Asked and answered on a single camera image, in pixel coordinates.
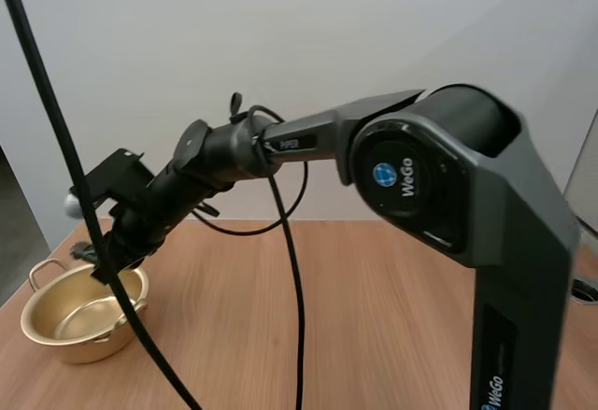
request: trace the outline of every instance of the wooden table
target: wooden table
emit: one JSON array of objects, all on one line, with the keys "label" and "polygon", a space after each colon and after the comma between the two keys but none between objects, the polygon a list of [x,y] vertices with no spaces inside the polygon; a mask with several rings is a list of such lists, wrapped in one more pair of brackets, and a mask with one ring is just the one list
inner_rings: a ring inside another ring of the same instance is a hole
[{"label": "wooden table", "polygon": [[[292,228],[306,298],[304,408],[468,408],[474,272],[382,222]],[[53,255],[67,259],[82,238],[75,231]],[[148,330],[205,409],[293,409],[297,321],[281,230],[231,237],[186,221],[144,267]],[[596,260],[580,268],[598,276]],[[136,340],[79,366],[27,340],[19,318],[31,294],[23,286],[0,309],[1,408],[185,408]],[[554,408],[598,408],[598,306],[570,306]]]}]

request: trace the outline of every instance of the cable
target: cable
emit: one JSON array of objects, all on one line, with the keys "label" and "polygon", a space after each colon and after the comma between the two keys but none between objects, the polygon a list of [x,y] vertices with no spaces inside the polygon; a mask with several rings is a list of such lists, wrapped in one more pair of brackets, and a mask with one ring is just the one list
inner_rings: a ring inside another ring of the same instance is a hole
[{"label": "cable", "polygon": [[[233,99],[239,103],[239,98],[235,97],[235,95],[233,95]],[[277,113],[275,113],[274,111],[272,111],[269,108],[266,108],[265,106],[261,106],[261,105],[254,105],[252,106],[249,111],[247,111],[245,114],[245,119],[249,116],[253,116],[253,114],[257,111],[261,111],[264,114],[267,114],[268,116],[270,116],[271,118],[273,118],[274,120],[278,121],[279,123],[284,122],[284,119],[281,118]],[[234,116],[238,117],[238,119],[243,119],[243,116],[237,114],[238,113],[238,109],[236,110],[236,112],[234,113]],[[285,212],[285,217],[288,218],[292,215],[292,213],[295,211],[295,209],[297,208],[297,206],[299,206],[299,204],[301,203],[301,201],[303,200],[303,196],[306,193],[306,189],[307,189],[307,180],[309,177],[309,167],[308,164],[303,162],[303,183],[301,184],[301,190],[299,190],[299,193],[297,194],[297,198],[295,199],[294,203],[292,204],[292,206],[289,208],[288,211]],[[251,231],[234,231],[234,230],[227,230],[226,228],[222,228],[221,226],[218,226],[214,223],[212,223],[210,220],[206,219],[204,216],[202,216],[201,214],[199,214],[196,210],[191,212],[199,221],[201,221],[202,223],[204,223],[206,226],[208,226],[209,228],[211,228],[214,231],[218,231],[219,233],[224,233],[224,234],[228,234],[228,235],[241,235],[241,236],[247,236],[247,235],[259,235],[259,234],[264,234],[267,233],[268,231],[274,230],[275,228],[277,228],[277,226],[279,226],[282,223],[282,219],[278,219],[277,221],[275,221],[274,223],[271,223],[270,225],[264,227],[264,228],[260,228],[259,230],[251,230]]]},{"label": "cable", "polygon": [[[289,208],[289,210],[285,213],[285,217],[288,218],[291,216],[291,214],[295,211],[295,209],[297,209],[297,206],[299,206],[299,204],[301,203],[301,200],[303,200],[303,196],[306,194],[306,189],[307,189],[307,180],[308,180],[308,176],[309,176],[309,170],[307,167],[307,163],[303,163],[304,167],[303,167],[303,183],[301,184],[301,190],[299,190],[299,193],[297,194],[297,198],[295,199],[294,203],[292,204],[292,206]],[[271,223],[270,225],[264,227],[264,228],[260,228],[259,230],[251,230],[251,231],[234,231],[234,230],[227,230],[226,228],[222,228],[221,226],[218,226],[214,223],[212,223],[210,220],[206,219],[204,216],[202,216],[201,214],[199,214],[199,212],[195,211],[191,211],[191,213],[198,219],[200,220],[202,223],[204,223],[205,225],[207,225],[208,227],[210,227],[212,230],[214,231],[218,231],[219,233],[224,233],[224,234],[228,234],[228,235],[259,235],[259,234],[264,234],[267,233],[270,230],[274,230],[275,228],[277,228],[278,226],[280,226],[280,224],[282,223],[282,219],[278,219],[277,221],[275,221],[274,223]]]},{"label": "cable", "polygon": [[68,167],[69,174],[73,180],[73,186],[77,192],[81,210],[83,211],[83,217],[90,233],[90,238],[95,246],[97,257],[100,265],[102,274],[107,279],[107,282],[114,292],[114,296],[121,305],[122,312],[127,317],[131,328],[135,332],[135,335],[146,349],[148,354],[151,356],[153,361],[156,363],[158,368],[162,371],[166,379],[170,382],[173,388],[177,391],[178,395],[185,401],[185,403],[193,410],[201,410],[201,406],[193,398],[190,392],[185,388],[183,383],[178,378],[172,367],[168,364],[160,349],[153,343],[150,335],[148,334],[143,323],[139,319],[133,305],[129,301],[129,297],[119,280],[118,273],[115,265],[113,264],[110,257],[106,254],[106,247],[104,245],[104,237],[100,224],[95,215],[95,209],[93,207],[92,197],[89,191],[89,186],[83,173],[83,168],[75,149],[75,144],[68,131],[66,122],[64,121],[63,113],[58,105],[54,90],[51,87],[46,67],[44,66],[43,60],[39,53],[39,49],[36,44],[31,25],[27,19],[22,0],[5,0],[7,3],[7,9],[10,13],[13,25],[17,32],[19,41],[21,42],[22,51],[25,55],[29,69],[31,70],[32,77],[37,87],[37,91],[41,98],[41,101],[48,114],[48,119],[56,139],[61,148],[64,156],[64,161]]},{"label": "cable", "polygon": [[[252,106],[248,112],[249,126],[252,134],[255,132],[253,125],[253,115],[256,111],[262,111],[271,116],[276,115],[273,111],[270,111],[263,106]],[[277,181],[274,178],[274,173],[270,167],[269,161],[266,159],[263,152],[263,147],[260,141],[260,137],[257,136],[255,149],[260,158],[260,162],[263,165],[263,169],[268,177],[274,200],[277,204],[278,213],[282,222],[282,230],[284,231],[285,239],[287,241],[287,249],[289,250],[289,258],[291,259],[292,268],[292,279],[295,286],[295,295],[297,297],[297,319],[299,323],[299,333],[297,337],[297,391],[295,396],[295,410],[301,410],[303,405],[303,358],[305,351],[306,342],[306,308],[303,300],[303,287],[301,285],[301,275],[299,272],[299,264],[297,262],[297,254],[295,253],[294,242],[292,241],[291,227],[284,211],[284,204],[282,203],[282,196],[278,190]]]},{"label": "cable", "polygon": [[577,217],[577,221],[579,221],[579,224],[581,225],[581,227],[586,230],[588,233],[590,233],[592,236],[594,236],[595,239],[598,240],[598,231],[596,231],[595,229],[593,229],[590,224],[582,219],[580,216],[576,216]]},{"label": "cable", "polygon": [[299,272],[299,264],[297,262],[297,255],[295,253],[294,242],[292,241],[292,234],[291,234],[291,227],[289,226],[288,217],[293,213],[293,211],[299,206],[303,196],[306,192],[307,188],[307,179],[308,179],[308,166],[307,163],[303,163],[304,165],[304,176],[303,176],[303,184],[301,185],[301,190],[299,190],[299,194],[295,199],[295,202],[292,204],[291,208],[285,212],[284,204],[282,203],[282,197],[280,195],[280,191],[278,189],[278,184],[274,178],[274,173],[272,172],[272,168],[270,167],[269,161],[266,159],[265,154],[263,153],[263,147],[260,141],[260,137],[258,136],[257,132],[255,131],[255,126],[253,124],[253,115],[261,111],[270,117],[274,118],[278,122],[284,122],[284,119],[281,118],[277,113],[272,111],[271,109],[266,108],[265,106],[255,105],[252,106],[249,111],[247,111],[246,116],[238,116],[238,119],[249,119],[249,129],[252,134],[256,134],[256,144],[255,149],[260,158],[260,162],[262,163],[263,169],[266,172],[266,176],[268,178],[268,182],[270,183],[270,188],[272,189],[272,193],[274,195],[275,202],[277,204],[278,213],[280,218],[265,228],[261,228],[259,230],[253,231],[233,231],[227,230],[220,226],[213,224],[208,219],[205,219],[201,216],[197,211],[193,210],[192,214],[202,221],[205,225],[210,227],[211,229],[218,231],[219,233],[225,233],[229,235],[240,235],[240,236],[247,236],[247,235],[257,235],[267,233],[270,230],[273,230],[278,225],[282,224],[282,229],[284,231],[285,239],[287,241],[287,249],[289,250],[289,258],[291,259],[291,268],[292,268],[292,279],[295,286],[295,295],[297,298],[297,319],[299,322],[298,328],[298,337],[297,337],[297,391],[295,396],[295,410],[301,410],[303,405],[303,360],[304,360],[304,352],[305,352],[305,341],[306,341],[306,309],[305,303],[303,299],[303,287],[301,285],[301,274]]}]

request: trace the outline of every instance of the brass pot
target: brass pot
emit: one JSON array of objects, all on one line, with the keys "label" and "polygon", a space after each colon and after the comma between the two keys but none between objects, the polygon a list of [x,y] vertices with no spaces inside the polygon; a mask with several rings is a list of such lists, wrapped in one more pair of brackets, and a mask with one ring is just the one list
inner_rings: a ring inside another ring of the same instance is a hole
[{"label": "brass pot", "polygon": [[[36,273],[50,263],[66,273],[40,288]],[[21,329],[40,345],[52,346],[67,363],[99,361],[123,349],[134,337],[121,306],[108,286],[90,276],[91,264],[68,269],[57,259],[40,262],[29,273],[34,296],[21,313]],[[147,306],[148,276],[141,269],[119,273],[135,311],[142,318]]]}]

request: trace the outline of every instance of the black robotic arm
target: black robotic arm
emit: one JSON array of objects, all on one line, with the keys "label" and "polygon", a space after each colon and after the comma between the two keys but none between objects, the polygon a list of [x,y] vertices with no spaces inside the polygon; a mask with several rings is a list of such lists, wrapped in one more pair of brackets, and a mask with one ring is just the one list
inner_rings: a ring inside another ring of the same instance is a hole
[{"label": "black robotic arm", "polygon": [[119,201],[105,236],[112,259],[138,265],[203,200],[264,177],[258,143],[275,169],[335,159],[382,218],[476,268],[470,408],[549,409],[578,227],[518,113],[453,85],[285,123],[198,120],[156,177],[123,149],[88,174],[97,203]]}]

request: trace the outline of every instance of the white wall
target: white wall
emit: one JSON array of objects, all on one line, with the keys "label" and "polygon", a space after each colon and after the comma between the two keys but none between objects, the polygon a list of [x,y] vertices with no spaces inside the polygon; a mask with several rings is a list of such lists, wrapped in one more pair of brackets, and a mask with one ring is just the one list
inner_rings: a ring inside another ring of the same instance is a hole
[{"label": "white wall", "polygon": [[[192,120],[225,123],[233,91],[289,119],[469,81],[530,118],[564,186],[598,94],[598,0],[23,1],[86,169],[127,147],[157,171]],[[70,181],[4,7],[0,36],[0,144],[53,247],[74,225]],[[280,174],[289,197],[297,167]],[[298,218],[373,217],[332,164],[312,169]],[[275,215],[262,182],[213,203],[228,218]]]},{"label": "white wall", "polygon": [[[567,185],[567,200],[592,228],[598,228],[598,113]],[[583,241],[598,252],[598,239],[583,232]]]}]

